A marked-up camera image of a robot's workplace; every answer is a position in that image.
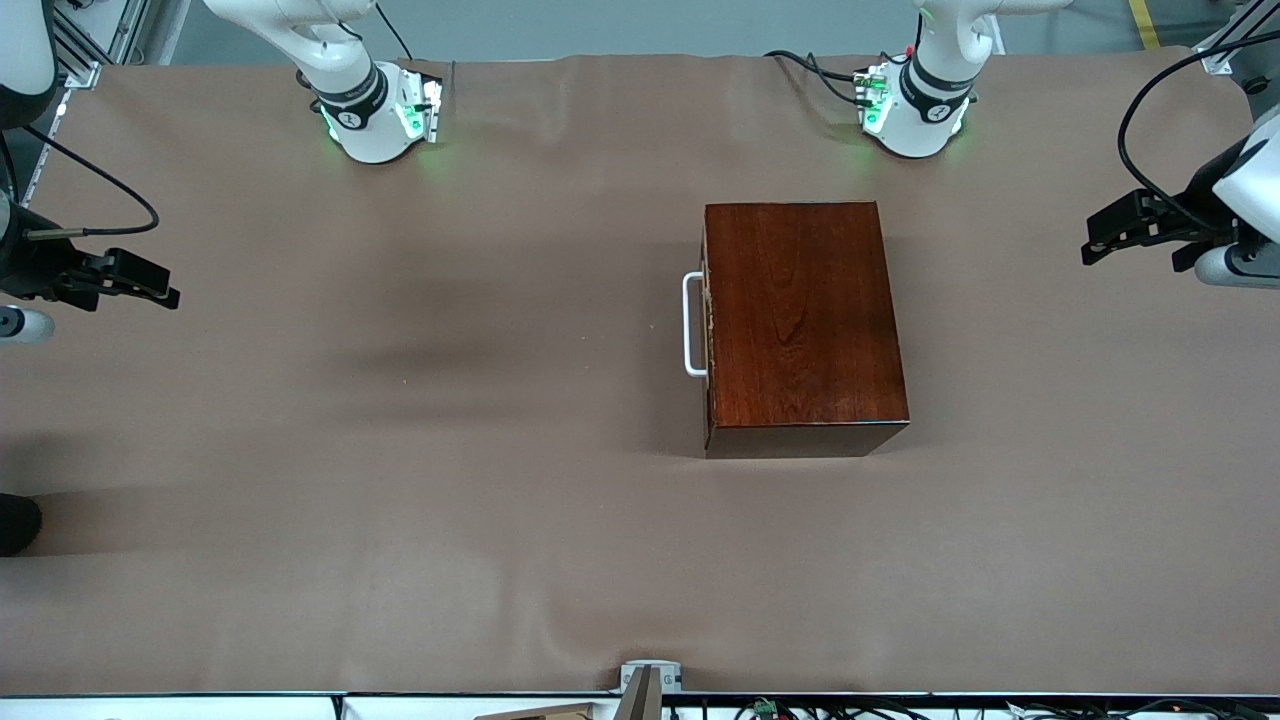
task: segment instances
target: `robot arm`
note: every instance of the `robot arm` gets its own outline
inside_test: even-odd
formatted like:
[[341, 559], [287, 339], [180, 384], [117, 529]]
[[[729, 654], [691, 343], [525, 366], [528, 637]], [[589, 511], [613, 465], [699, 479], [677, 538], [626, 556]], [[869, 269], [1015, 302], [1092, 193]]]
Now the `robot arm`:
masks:
[[927, 158], [960, 131], [969, 94], [993, 47], [988, 15], [1032, 15], [1073, 0], [914, 0], [920, 10], [919, 46], [904, 63], [868, 69], [884, 78], [869, 92], [863, 132], [892, 152]]
[[49, 1], [5, 1], [0, 22], [0, 131], [31, 124], [54, 99], [58, 65]]
[[320, 99], [329, 135], [361, 163], [394, 160], [433, 138], [440, 83], [375, 63], [347, 22], [374, 0], [205, 0], [215, 15], [257, 35], [302, 70]]
[[1174, 196], [1204, 229], [1148, 190], [1135, 190], [1089, 218], [1080, 258], [1092, 265], [1116, 250], [1185, 242], [1174, 272], [1194, 268], [1202, 282], [1226, 287], [1280, 287], [1280, 106], [1253, 132], [1206, 163]]
[[[0, 23], [0, 129], [35, 122], [58, 90], [49, 4], [6, 0]], [[91, 255], [70, 238], [93, 231], [63, 229], [0, 196], [0, 292], [96, 310], [102, 295], [132, 295], [163, 307], [178, 306], [169, 270], [125, 250]], [[52, 320], [38, 310], [0, 307], [0, 343], [40, 342]]]

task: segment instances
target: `gray floor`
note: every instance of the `gray floor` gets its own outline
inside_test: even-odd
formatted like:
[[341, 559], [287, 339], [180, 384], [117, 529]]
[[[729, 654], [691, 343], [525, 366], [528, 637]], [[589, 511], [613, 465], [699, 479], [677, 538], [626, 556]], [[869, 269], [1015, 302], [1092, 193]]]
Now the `gray floor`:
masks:
[[[911, 41], [915, 29], [915, 12], [908, 0], [384, 0], [383, 8], [416, 54], [458, 61], [608, 54], [760, 55], [780, 47], [844, 55], [897, 50]], [[1062, 13], [1002, 22], [1010, 53], [1142, 47], [1125, 0], [1076, 0]], [[374, 56], [402, 54], [376, 15], [353, 27]], [[284, 60], [261, 40], [220, 20], [201, 0], [192, 0], [173, 61]]]

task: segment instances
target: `yellow floor stripe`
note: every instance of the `yellow floor stripe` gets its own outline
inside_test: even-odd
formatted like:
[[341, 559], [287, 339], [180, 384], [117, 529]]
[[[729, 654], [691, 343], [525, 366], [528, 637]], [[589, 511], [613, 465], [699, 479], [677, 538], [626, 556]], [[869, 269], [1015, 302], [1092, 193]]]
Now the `yellow floor stripe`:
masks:
[[1147, 50], [1160, 47], [1160, 38], [1156, 37], [1156, 24], [1151, 22], [1151, 10], [1147, 0], [1129, 0], [1129, 10], [1133, 12], [1133, 22], [1138, 26], [1138, 37]]

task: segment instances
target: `wire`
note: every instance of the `wire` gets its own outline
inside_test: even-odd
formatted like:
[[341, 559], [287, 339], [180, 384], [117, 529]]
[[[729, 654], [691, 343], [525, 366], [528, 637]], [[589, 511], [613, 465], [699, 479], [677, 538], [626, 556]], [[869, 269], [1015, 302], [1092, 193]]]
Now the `wire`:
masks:
[[[302, 68], [298, 68], [293, 73], [293, 79], [298, 81], [298, 85], [301, 85], [302, 87], [310, 90], [311, 92], [315, 92], [315, 88], [311, 87], [311, 82], [307, 81], [307, 76], [302, 74]], [[311, 102], [307, 105], [307, 109], [311, 110], [312, 113], [319, 113], [320, 111], [320, 96], [312, 97]]]
[[879, 708], [887, 710], [890, 712], [897, 712], [900, 715], [906, 715], [911, 720], [929, 720], [924, 715], [920, 715], [919, 712], [916, 712], [914, 710], [910, 710], [906, 706], [904, 706], [901, 703], [897, 703], [897, 702], [893, 702], [891, 700], [881, 700], [881, 698], [874, 698], [874, 697], [863, 697], [863, 698], [858, 698], [858, 702], [860, 702], [863, 705], [872, 706], [872, 707], [879, 707]]
[[[805, 59], [809, 60], [810, 63], [813, 63], [813, 67], [818, 68], [818, 58], [814, 58], [813, 53], [809, 53], [809, 55]], [[864, 100], [861, 97], [850, 97], [849, 95], [845, 95], [844, 92], [836, 90], [836, 86], [831, 85], [831, 81], [827, 79], [827, 74], [823, 72], [822, 68], [818, 68], [818, 79], [822, 81], [822, 85], [827, 86], [827, 90], [829, 90], [832, 95], [835, 95], [836, 97], [840, 97], [845, 102], [850, 102], [850, 104], [858, 105], [859, 108], [870, 108], [872, 106], [872, 101], [870, 100]]]
[[1171, 195], [1169, 195], [1160, 186], [1152, 182], [1151, 178], [1143, 174], [1137, 165], [1134, 165], [1133, 159], [1129, 156], [1129, 123], [1133, 122], [1134, 113], [1138, 111], [1138, 106], [1142, 105], [1142, 101], [1146, 100], [1147, 95], [1149, 95], [1151, 91], [1169, 76], [1176, 73], [1178, 70], [1185, 68], [1187, 65], [1198, 63], [1204, 58], [1221, 55], [1222, 53], [1230, 53], [1231, 50], [1239, 50], [1240, 47], [1248, 47], [1251, 45], [1270, 42], [1272, 40], [1280, 40], [1280, 31], [1265, 32], [1262, 35], [1256, 35], [1253, 37], [1247, 37], [1244, 40], [1236, 40], [1234, 42], [1228, 42], [1225, 45], [1219, 45], [1217, 47], [1202, 50], [1199, 53], [1188, 55], [1181, 60], [1178, 60], [1172, 65], [1169, 65], [1164, 70], [1160, 70], [1160, 73], [1157, 73], [1156, 77], [1147, 81], [1147, 85], [1142, 86], [1142, 90], [1138, 91], [1138, 95], [1135, 95], [1133, 101], [1129, 104], [1129, 109], [1125, 110], [1124, 119], [1120, 120], [1120, 131], [1116, 133], [1116, 149], [1120, 151], [1120, 163], [1124, 164], [1125, 169], [1129, 170], [1129, 174], [1133, 176], [1139, 184], [1149, 190], [1152, 195], [1158, 197], [1165, 205], [1167, 205], [1172, 210], [1176, 210], [1179, 214], [1185, 217], [1188, 220], [1194, 223], [1201, 229], [1208, 232], [1224, 232], [1229, 231], [1230, 228], [1216, 228], [1199, 215], [1192, 213], [1185, 206], [1183, 206], [1181, 202], [1174, 200]]
[[1143, 712], [1151, 712], [1158, 710], [1164, 706], [1171, 706], [1174, 711], [1190, 711], [1194, 714], [1212, 715], [1216, 720], [1239, 720], [1239, 715], [1228, 714], [1208, 705], [1189, 700], [1178, 698], [1165, 698], [1157, 700], [1155, 702], [1147, 703], [1137, 710], [1130, 710], [1128, 712], [1111, 714], [1106, 710], [1101, 710], [1093, 705], [1083, 705], [1083, 710], [1073, 711], [1064, 710], [1061, 707], [1052, 707], [1048, 705], [1030, 703], [1025, 706], [1025, 710], [1034, 710], [1042, 712], [1042, 715], [1027, 715], [1025, 720], [1036, 719], [1062, 719], [1062, 720], [1130, 720], [1134, 715]]
[[835, 81], [838, 81], [838, 82], [854, 82], [854, 76], [846, 76], [846, 74], [842, 74], [842, 73], [833, 73], [831, 70], [823, 69], [818, 64], [818, 58], [815, 58], [813, 53], [809, 53], [808, 55], [805, 55], [804, 58], [801, 58], [800, 55], [796, 55], [795, 53], [791, 53], [788, 50], [774, 50], [772, 53], [765, 53], [764, 56], [765, 58], [785, 58], [787, 60], [791, 60], [791, 61], [799, 64], [801, 68], [809, 70], [810, 73], [817, 74], [818, 79], [822, 81], [822, 85], [826, 85], [827, 90], [829, 90], [831, 94], [835, 95], [836, 97], [840, 97], [845, 102], [850, 102], [850, 104], [858, 105], [859, 108], [870, 108], [872, 106], [870, 100], [865, 100], [865, 99], [861, 99], [861, 97], [851, 97], [851, 96], [845, 95], [844, 92], [836, 90], [836, 86], [831, 85], [831, 81], [835, 79]]
[[8, 178], [9, 184], [9, 197], [15, 202], [18, 201], [18, 170], [13, 167], [13, 154], [9, 152], [9, 142], [4, 138], [4, 133], [0, 132], [0, 155], [4, 155], [4, 173]]
[[829, 77], [831, 79], [838, 79], [838, 81], [844, 81], [844, 82], [854, 82], [854, 76], [846, 76], [846, 74], [841, 74], [841, 73], [833, 73], [831, 70], [824, 70], [824, 69], [819, 68], [817, 63], [810, 63], [808, 59], [801, 58], [800, 55], [796, 55], [795, 53], [792, 53], [790, 50], [774, 50], [772, 53], [765, 53], [764, 56], [765, 58], [786, 58], [787, 60], [791, 60], [792, 63], [800, 65], [801, 68], [809, 70], [810, 73], [817, 73], [819, 76]]
[[396, 36], [396, 42], [401, 44], [401, 50], [404, 51], [404, 56], [408, 58], [410, 60], [413, 60], [415, 59], [413, 54], [408, 51], [408, 45], [404, 45], [404, 38], [399, 36], [399, 31], [396, 29], [396, 26], [393, 26], [392, 22], [387, 19], [387, 13], [383, 12], [383, 6], [374, 4], [374, 8], [378, 9], [378, 14], [381, 15], [383, 22], [387, 23], [387, 29], [392, 31], [392, 35]]
[[358, 32], [351, 29], [351, 27], [348, 27], [347, 23], [344, 23], [342, 20], [338, 20], [338, 27], [342, 28], [342, 32], [346, 32], [347, 35], [355, 37], [356, 40], [358, 40], [361, 42], [365, 41], [365, 36], [362, 36]]
[[60, 142], [55, 141], [51, 137], [46, 137], [45, 133], [37, 131], [36, 128], [33, 128], [31, 126], [24, 126], [22, 129], [27, 131], [36, 140], [44, 142], [45, 145], [52, 147], [54, 150], [61, 152], [63, 155], [67, 155], [72, 160], [76, 160], [81, 165], [83, 165], [86, 169], [93, 172], [96, 176], [99, 176], [100, 178], [105, 179], [106, 182], [109, 182], [109, 183], [114, 184], [115, 187], [120, 188], [122, 191], [124, 191], [125, 195], [128, 195], [134, 201], [137, 201], [138, 205], [142, 205], [142, 209], [146, 210], [148, 215], [151, 215], [151, 219], [147, 220], [147, 223], [142, 224], [142, 225], [133, 225], [133, 227], [125, 227], [125, 228], [83, 228], [83, 233], [84, 234], [137, 234], [140, 232], [147, 232], [150, 229], [155, 229], [156, 225], [160, 224], [160, 214], [156, 213], [156, 209], [150, 202], [147, 202], [147, 199], [142, 197], [141, 195], [138, 195], [138, 192], [136, 190], [133, 190], [132, 187], [129, 187], [129, 186], [124, 184], [123, 182], [120, 182], [119, 179], [116, 179], [115, 176], [113, 176], [111, 173], [108, 173], [102, 168], [99, 168], [93, 163], [90, 163], [84, 158], [81, 158], [76, 152], [73, 152], [73, 151], [68, 150], [67, 147], [64, 147]]

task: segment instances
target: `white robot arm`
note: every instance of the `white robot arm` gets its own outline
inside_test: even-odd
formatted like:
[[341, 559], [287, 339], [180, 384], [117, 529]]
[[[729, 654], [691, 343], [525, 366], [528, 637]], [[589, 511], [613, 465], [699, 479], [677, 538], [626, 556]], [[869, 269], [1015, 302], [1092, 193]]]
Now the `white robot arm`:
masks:
[[922, 32], [906, 61], [886, 61], [867, 72], [884, 78], [867, 91], [863, 131], [906, 158], [942, 150], [960, 131], [969, 94], [991, 58], [988, 15], [1033, 15], [1073, 0], [914, 0]]
[[1202, 228], [1149, 190], [1135, 190], [1089, 218], [1085, 265], [1116, 250], [1185, 242], [1174, 272], [1202, 282], [1280, 288], [1280, 106], [1253, 132], [1206, 163], [1174, 200], [1211, 225]]
[[266, 40], [302, 70], [329, 135], [361, 163], [394, 160], [434, 133], [440, 83], [375, 63], [346, 23], [374, 0], [205, 0], [218, 17]]
[[31, 124], [56, 91], [54, 31], [45, 0], [5, 0], [0, 22], [0, 131]]

